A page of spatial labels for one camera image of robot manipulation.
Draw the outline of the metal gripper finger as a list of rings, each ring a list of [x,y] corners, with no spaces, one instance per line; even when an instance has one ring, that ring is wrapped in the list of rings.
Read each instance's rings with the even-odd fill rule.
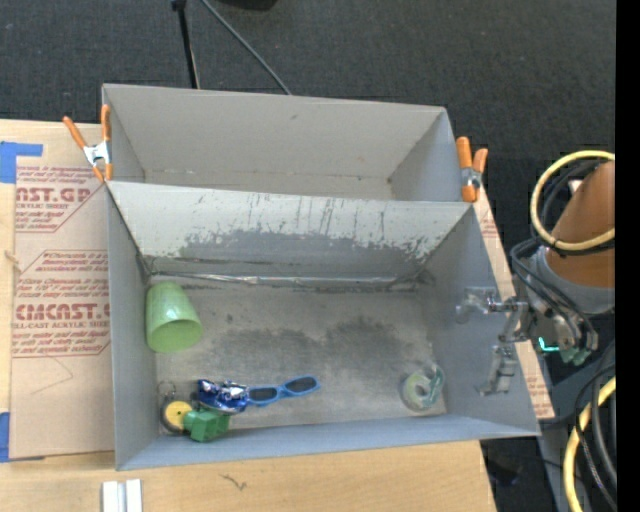
[[[459,324],[464,324],[469,321],[472,312],[495,313],[501,310],[501,306],[496,288],[466,287],[461,302],[455,307],[455,320]]]
[[[478,387],[481,396],[508,393],[518,362],[512,343],[501,342],[492,348],[487,378]]]

